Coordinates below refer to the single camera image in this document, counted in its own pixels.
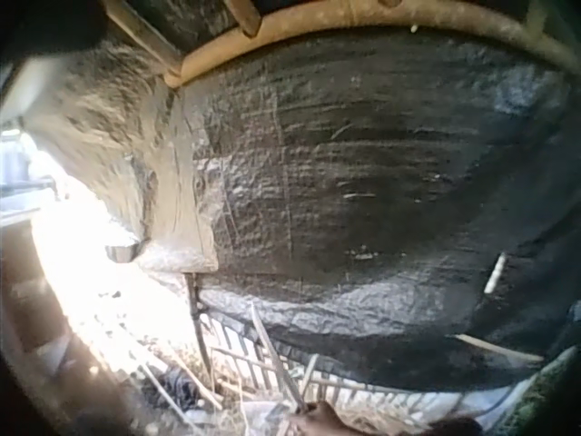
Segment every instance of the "human hand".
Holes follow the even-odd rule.
[[[288,417],[304,436],[359,436],[360,433],[347,426],[325,401],[309,404],[309,411]]]

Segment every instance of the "metal rod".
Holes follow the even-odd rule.
[[[188,289],[190,315],[192,317],[196,345],[198,346],[198,351],[202,357],[203,367],[206,370],[208,376],[210,376],[212,372],[212,364],[210,362],[210,356],[208,356],[208,350],[206,349],[206,342],[203,339],[202,322],[200,321],[200,309],[198,309],[198,286],[191,272],[185,273],[183,276],[185,278],[186,287]]]

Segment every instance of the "wooden stick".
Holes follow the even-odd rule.
[[[299,386],[299,393],[301,398],[305,399],[305,393],[307,392],[307,388],[309,387],[310,379],[312,378],[312,374],[315,372],[315,365],[317,364],[317,360],[319,359],[318,354],[313,354],[310,358],[309,365],[305,370],[305,375],[302,378]],[[279,428],[279,431],[276,433],[277,436],[286,436],[289,432],[289,428],[291,427],[291,423],[288,420],[284,420]]]
[[[224,3],[240,29],[250,38],[256,36],[261,28],[262,17],[252,0],[224,0]]]
[[[547,21],[547,10],[541,5],[540,0],[531,0],[528,5],[525,27],[528,32],[538,38],[543,34],[545,22]]]
[[[281,9],[262,18],[254,38],[232,29],[183,58],[178,75],[166,74],[175,88],[232,59],[290,38],[330,29],[395,25],[453,30],[498,40],[527,51],[573,74],[581,74],[576,54],[547,35],[532,35],[507,15],[467,2],[405,0],[386,7],[378,0],[320,0]]]
[[[152,25],[145,21],[123,0],[103,0],[105,11],[138,45],[153,55],[172,74],[182,68],[182,55]]]
[[[495,352],[498,354],[503,354],[507,357],[514,357],[515,359],[520,359],[528,362],[542,362],[545,358],[536,354],[529,354],[527,352],[516,352],[514,350],[509,350],[508,348],[495,345],[494,343],[482,341],[481,339],[473,338],[467,334],[456,334],[454,335],[456,339],[459,339],[475,347],[482,348],[483,350],[488,350],[490,352]]]
[[[232,391],[234,393],[240,393],[238,386],[234,386],[233,384],[228,383],[223,379],[216,380],[218,384],[220,384],[223,388],[226,388],[228,391]],[[254,401],[256,400],[256,395],[253,393],[249,393],[247,391],[242,391],[242,395],[245,396],[248,400]]]

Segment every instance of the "black plastic sheet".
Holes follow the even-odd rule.
[[[202,276],[213,316],[256,339],[254,303],[284,354],[425,391],[538,370],[454,334],[571,343],[554,344],[581,298],[575,79],[424,29],[311,35],[176,92],[132,50],[80,57],[60,111],[27,126],[140,237],[136,262]]]

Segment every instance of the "debris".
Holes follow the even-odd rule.
[[[183,411],[198,409],[200,392],[196,383],[182,368],[173,367],[166,373],[153,370],[153,375],[180,409]],[[151,380],[146,380],[143,383],[142,392],[147,402],[153,407],[170,407],[168,401],[161,395]]]

